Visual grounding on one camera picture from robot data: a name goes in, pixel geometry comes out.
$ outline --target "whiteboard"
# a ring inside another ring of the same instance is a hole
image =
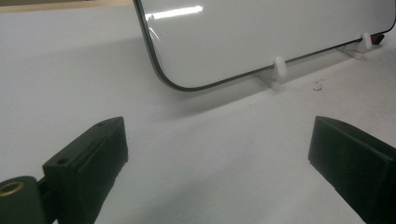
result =
[[[134,0],[157,75],[197,91],[385,33],[394,0]]]

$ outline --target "white floor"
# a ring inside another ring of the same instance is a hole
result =
[[[133,7],[4,14],[0,38],[0,181],[41,178],[94,123],[125,118],[130,161],[98,224],[363,223],[306,158],[315,116],[396,147],[394,30],[361,61],[289,64],[280,91],[251,76],[193,93],[155,76]]]

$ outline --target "white plastic clip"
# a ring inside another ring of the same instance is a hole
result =
[[[277,91],[279,89],[280,81],[288,75],[288,68],[285,60],[277,57],[274,61],[274,69],[268,74],[267,70],[261,71],[257,76],[265,82],[271,89]]]
[[[364,33],[362,36],[362,41],[360,43],[354,43],[350,45],[344,45],[339,48],[339,50],[343,51],[345,54],[360,60],[363,54],[371,49],[373,46],[371,36],[368,33]]]

